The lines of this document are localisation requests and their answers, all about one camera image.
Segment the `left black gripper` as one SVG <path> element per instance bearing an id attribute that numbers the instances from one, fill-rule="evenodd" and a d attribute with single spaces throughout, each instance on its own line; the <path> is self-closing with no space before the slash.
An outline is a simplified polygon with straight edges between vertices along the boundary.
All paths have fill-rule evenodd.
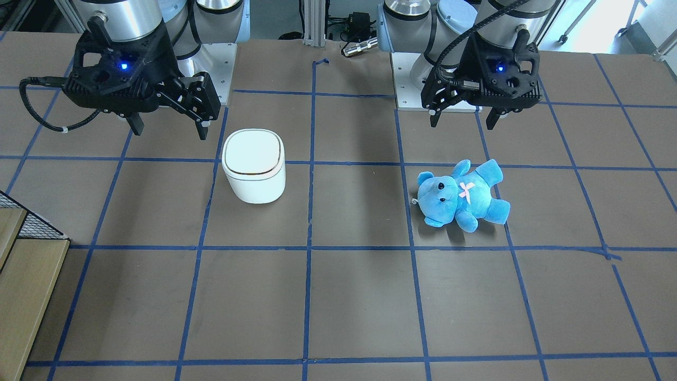
<path id="1" fill-rule="evenodd" d="M 449 76 L 433 69 L 421 92 L 421 104 L 429 110 L 436 128 L 442 110 L 461 101 L 492 107 L 486 117 L 491 131 L 506 112 L 520 112 L 542 99 L 539 84 L 539 51 L 527 28 L 516 28 L 516 40 L 500 47 L 478 31 L 468 38 L 459 66 Z"/>

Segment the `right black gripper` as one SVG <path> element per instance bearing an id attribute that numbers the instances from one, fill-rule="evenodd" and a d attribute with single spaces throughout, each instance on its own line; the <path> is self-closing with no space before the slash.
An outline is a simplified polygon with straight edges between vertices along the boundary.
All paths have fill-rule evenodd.
<path id="1" fill-rule="evenodd" d="M 74 67 L 63 93 L 80 107 L 116 113 L 140 137 L 140 113 L 168 106 L 196 121 L 200 140 L 221 104 L 207 72 L 186 77 L 179 70 L 167 27 L 160 20 L 148 35 L 116 42 L 99 15 L 90 17 L 78 39 Z"/>

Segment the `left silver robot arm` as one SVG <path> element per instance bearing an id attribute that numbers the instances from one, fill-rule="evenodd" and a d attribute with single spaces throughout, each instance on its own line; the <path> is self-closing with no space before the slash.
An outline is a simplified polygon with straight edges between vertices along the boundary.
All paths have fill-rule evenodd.
<path id="1" fill-rule="evenodd" d="M 420 54 L 420 104 L 436 127 L 459 102 L 488 107 L 486 127 L 542 99 L 535 34 L 554 1 L 384 1 L 377 16 L 382 51 Z"/>

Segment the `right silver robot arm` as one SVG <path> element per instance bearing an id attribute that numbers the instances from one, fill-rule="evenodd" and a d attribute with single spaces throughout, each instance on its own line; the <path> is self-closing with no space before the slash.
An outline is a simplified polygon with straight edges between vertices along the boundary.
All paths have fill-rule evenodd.
<path id="1" fill-rule="evenodd" d="M 203 46 L 251 37 L 248 1 L 80 1 L 86 30 L 63 93 L 77 106 L 112 113 L 140 135 L 160 106 L 191 118 L 201 140 L 222 102 L 218 66 Z"/>

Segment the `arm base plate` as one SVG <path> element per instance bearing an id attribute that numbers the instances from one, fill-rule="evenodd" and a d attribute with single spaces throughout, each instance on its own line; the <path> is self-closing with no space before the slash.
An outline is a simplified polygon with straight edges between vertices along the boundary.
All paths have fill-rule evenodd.
<path id="1" fill-rule="evenodd" d="M 423 80 L 432 65 L 421 53 L 394 52 L 391 54 L 392 79 L 396 89 L 397 109 L 426 112 L 421 101 Z"/>
<path id="2" fill-rule="evenodd" d="M 236 43 L 201 45 L 195 53 L 179 58 L 177 61 L 179 69 L 188 77 L 197 72 L 207 72 L 211 76 L 220 103 L 228 106 L 238 47 Z"/>

